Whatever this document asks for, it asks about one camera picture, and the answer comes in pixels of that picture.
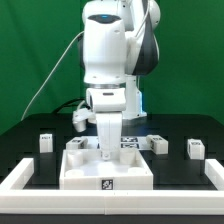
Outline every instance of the green backdrop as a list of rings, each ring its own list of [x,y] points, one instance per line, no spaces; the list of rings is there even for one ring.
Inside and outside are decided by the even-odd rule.
[[[0,133],[20,121],[73,37],[81,0],[1,0]],[[158,0],[160,62],[141,79],[148,113],[207,114],[224,123],[224,1]],[[76,45],[29,114],[51,112],[84,95]]]

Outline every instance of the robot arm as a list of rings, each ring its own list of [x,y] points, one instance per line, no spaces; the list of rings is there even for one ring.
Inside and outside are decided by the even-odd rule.
[[[127,44],[125,74],[147,75],[156,67],[159,59],[153,33],[160,21],[160,9],[156,1],[91,1],[83,10],[83,21],[86,24],[90,16],[105,14],[116,15],[124,22]]]
[[[128,106],[125,93],[130,92],[120,84],[127,76],[148,74],[158,62],[153,28],[160,14],[153,13],[155,9],[159,12],[154,0],[95,0],[84,8],[84,82],[90,86],[86,101],[92,111],[75,111],[73,123],[79,126],[95,114],[104,160],[120,149],[122,111]],[[156,16],[151,19],[148,12]]]

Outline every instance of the black table surface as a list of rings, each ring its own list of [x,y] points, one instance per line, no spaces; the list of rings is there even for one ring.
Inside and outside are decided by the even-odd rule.
[[[40,134],[53,134],[53,153],[39,153]],[[35,172],[25,189],[59,189],[62,151],[74,137],[96,136],[96,127],[77,133],[72,114],[36,114],[0,136],[0,183],[23,158],[34,158]],[[205,158],[224,164],[224,126],[205,115],[150,115],[144,122],[123,126],[122,136],[160,135],[169,141],[168,155],[141,151],[154,174],[155,190],[215,190],[204,174],[204,161],[190,160],[187,139],[201,139]],[[211,223],[224,216],[104,216],[104,215],[0,215],[1,223]]]

